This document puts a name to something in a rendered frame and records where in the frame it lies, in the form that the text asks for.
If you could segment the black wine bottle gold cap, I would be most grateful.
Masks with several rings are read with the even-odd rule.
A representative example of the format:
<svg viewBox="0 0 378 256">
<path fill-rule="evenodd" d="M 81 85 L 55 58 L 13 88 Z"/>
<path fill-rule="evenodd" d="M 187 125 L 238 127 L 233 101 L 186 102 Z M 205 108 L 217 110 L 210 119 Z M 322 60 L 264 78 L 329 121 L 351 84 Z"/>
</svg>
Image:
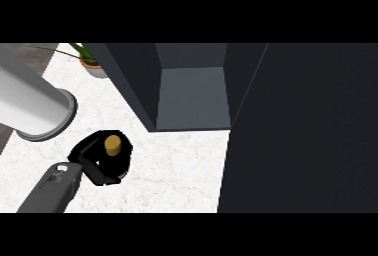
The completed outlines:
<svg viewBox="0 0 378 256">
<path fill-rule="evenodd" d="M 94 145 L 96 160 L 100 171 L 108 177 L 123 179 L 130 168 L 133 145 L 120 130 L 100 130 Z"/>
</svg>

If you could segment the green plant in terracotta pot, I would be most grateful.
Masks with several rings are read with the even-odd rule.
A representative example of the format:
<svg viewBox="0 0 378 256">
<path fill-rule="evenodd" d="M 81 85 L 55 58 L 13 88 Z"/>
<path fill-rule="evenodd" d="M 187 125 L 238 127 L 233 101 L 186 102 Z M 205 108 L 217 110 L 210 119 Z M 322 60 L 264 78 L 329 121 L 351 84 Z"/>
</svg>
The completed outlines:
<svg viewBox="0 0 378 256">
<path fill-rule="evenodd" d="M 75 54 L 71 54 L 65 51 L 60 51 L 58 49 L 52 49 L 47 47 L 35 46 L 35 49 L 47 50 L 52 52 L 58 52 L 72 58 L 75 58 L 80 63 L 83 68 L 86 69 L 87 73 L 99 79 L 105 79 L 108 77 L 106 72 L 97 62 L 97 59 L 93 56 L 91 51 L 89 50 L 89 47 L 84 43 L 77 44 L 77 43 L 69 43 L 71 48 L 75 50 Z"/>
</svg>

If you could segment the white cylindrical appliance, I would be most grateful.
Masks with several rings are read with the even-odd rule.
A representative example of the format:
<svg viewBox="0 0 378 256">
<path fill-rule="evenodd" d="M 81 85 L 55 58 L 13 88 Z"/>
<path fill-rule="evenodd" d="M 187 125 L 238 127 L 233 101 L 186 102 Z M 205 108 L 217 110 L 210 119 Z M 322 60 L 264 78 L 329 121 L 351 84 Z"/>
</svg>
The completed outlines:
<svg viewBox="0 0 378 256">
<path fill-rule="evenodd" d="M 68 128 L 77 108 L 71 92 L 56 88 L 0 46 L 0 123 L 22 139 L 41 142 Z"/>
</svg>

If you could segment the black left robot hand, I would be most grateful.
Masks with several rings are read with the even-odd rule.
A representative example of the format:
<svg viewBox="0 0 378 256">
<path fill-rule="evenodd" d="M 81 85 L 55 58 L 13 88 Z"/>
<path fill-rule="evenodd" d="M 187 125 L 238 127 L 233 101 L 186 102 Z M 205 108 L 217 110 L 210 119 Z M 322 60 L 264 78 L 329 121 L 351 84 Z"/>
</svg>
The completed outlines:
<svg viewBox="0 0 378 256">
<path fill-rule="evenodd" d="M 111 136 L 120 136 L 117 130 L 99 130 L 89 135 L 74 146 L 68 155 L 68 161 L 83 166 L 83 172 L 96 186 L 121 183 L 118 176 L 123 173 L 120 156 L 109 156 L 105 148 L 105 140 Z"/>
</svg>

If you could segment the dark grey open cabinet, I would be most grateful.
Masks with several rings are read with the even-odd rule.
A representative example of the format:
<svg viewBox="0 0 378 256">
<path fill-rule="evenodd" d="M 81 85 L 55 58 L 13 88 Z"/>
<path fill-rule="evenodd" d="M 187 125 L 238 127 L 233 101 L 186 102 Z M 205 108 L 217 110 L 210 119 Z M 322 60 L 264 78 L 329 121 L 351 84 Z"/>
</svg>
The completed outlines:
<svg viewBox="0 0 378 256">
<path fill-rule="evenodd" d="M 87 47 L 148 131 L 232 128 L 264 43 L 90 43 Z"/>
</svg>

